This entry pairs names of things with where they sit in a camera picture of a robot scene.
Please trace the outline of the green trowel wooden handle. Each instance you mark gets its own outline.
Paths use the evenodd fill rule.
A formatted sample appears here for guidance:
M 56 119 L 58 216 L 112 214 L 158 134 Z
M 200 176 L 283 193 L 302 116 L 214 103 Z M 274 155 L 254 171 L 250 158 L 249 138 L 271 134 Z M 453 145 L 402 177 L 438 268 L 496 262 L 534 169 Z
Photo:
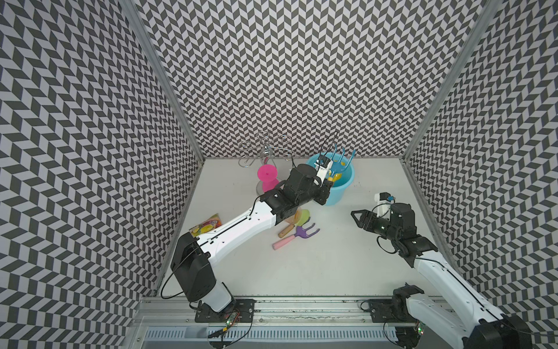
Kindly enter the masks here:
M 288 225 L 278 234 L 279 238 L 284 238 L 293 229 L 304 225 L 310 219 L 310 211 L 308 209 L 298 209 L 294 216 L 286 220 Z

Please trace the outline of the yellow toy shovel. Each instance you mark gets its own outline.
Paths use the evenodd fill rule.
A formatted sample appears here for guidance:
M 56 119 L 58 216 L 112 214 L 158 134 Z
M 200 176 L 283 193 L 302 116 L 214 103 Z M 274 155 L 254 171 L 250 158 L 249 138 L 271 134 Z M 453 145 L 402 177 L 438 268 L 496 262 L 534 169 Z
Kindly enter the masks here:
M 347 169 L 347 164 L 344 161 L 334 161 L 328 173 L 328 179 L 335 183 L 341 179 L 343 172 Z

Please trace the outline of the blue rake yellow handle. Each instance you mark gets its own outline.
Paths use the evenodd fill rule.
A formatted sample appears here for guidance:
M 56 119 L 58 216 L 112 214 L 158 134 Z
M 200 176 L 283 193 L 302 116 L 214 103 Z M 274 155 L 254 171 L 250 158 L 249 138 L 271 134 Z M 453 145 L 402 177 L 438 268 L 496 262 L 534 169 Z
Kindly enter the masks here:
M 330 168 L 331 177 L 335 177 L 337 174 L 341 174 L 349 168 L 352 160 L 356 155 L 356 150 L 353 150 L 353 152 L 350 154 L 348 158 L 345 157 L 345 153 L 346 153 L 345 148 L 341 148 L 341 152 L 338 152 L 338 144 L 334 143 L 334 150 L 331 154 L 331 162 L 332 162 Z

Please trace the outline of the purple rake pink handle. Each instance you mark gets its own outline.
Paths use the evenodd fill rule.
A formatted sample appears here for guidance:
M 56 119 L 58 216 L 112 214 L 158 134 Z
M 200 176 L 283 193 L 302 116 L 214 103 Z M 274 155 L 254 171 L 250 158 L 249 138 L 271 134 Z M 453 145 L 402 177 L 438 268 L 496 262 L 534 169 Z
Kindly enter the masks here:
M 279 250 L 280 248 L 284 247 L 286 244 L 290 243 L 291 241 L 295 240 L 295 238 L 303 238 L 308 239 L 313 237 L 314 235 L 320 232 L 320 229 L 317 228 L 314 231 L 311 231 L 314 228 L 315 224 L 313 223 L 309 228 L 304 228 L 303 226 L 297 226 L 295 234 L 292 234 L 288 237 L 283 238 L 280 241 L 277 241 L 272 245 L 274 250 Z

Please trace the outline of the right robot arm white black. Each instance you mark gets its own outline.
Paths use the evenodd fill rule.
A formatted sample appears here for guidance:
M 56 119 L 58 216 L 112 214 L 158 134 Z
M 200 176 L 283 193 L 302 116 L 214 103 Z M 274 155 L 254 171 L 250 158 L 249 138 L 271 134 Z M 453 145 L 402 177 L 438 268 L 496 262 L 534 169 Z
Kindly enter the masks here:
M 528 325 L 507 315 L 455 271 L 436 245 L 417 231 L 411 205 L 389 205 L 389 218 L 363 209 L 351 213 L 357 227 L 391 242 L 395 253 L 422 275 L 450 305 L 440 307 L 415 285 L 394 290 L 390 304 L 369 302 L 373 322 L 426 324 L 452 348 L 531 348 Z

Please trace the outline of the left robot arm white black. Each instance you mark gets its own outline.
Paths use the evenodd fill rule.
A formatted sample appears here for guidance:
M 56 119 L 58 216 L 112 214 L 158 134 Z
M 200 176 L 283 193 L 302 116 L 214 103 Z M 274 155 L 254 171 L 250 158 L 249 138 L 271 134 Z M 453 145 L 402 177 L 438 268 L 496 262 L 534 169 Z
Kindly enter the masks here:
M 294 216 L 300 206 L 311 201 L 324 205 L 333 186 L 328 179 L 331 167 L 331 160 L 299 164 L 287 180 L 258 196 L 252 208 L 234 220 L 197 237 L 182 235 L 170 263 L 170 279 L 177 280 L 188 301 L 201 301 L 215 313 L 231 310 L 235 300 L 212 267 L 251 237 Z

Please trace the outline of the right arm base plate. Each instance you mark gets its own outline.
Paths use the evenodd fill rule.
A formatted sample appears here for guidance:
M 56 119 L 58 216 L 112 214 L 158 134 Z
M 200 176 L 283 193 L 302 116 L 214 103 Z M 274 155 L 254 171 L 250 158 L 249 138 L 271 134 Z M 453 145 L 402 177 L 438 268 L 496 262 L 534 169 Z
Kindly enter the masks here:
M 369 299 L 364 302 L 365 312 L 370 313 L 371 320 L 375 324 L 383 323 L 418 323 L 419 320 L 413 317 L 407 308 L 405 301 L 388 299 Z

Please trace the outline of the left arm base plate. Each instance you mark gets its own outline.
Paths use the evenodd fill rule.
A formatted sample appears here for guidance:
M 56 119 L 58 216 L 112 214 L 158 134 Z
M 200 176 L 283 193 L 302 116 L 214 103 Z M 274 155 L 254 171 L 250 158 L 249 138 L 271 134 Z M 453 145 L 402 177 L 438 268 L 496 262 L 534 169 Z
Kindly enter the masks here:
M 199 301 L 199 304 L 196 306 L 195 322 L 208 324 L 224 324 L 231 314 L 237 312 L 238 319 L 236 320 L 236 323 L 248 324 L 253 321 L 255 304 L 255 299 L 235 299 L 222 311 L 215 312 L 209 305 Z

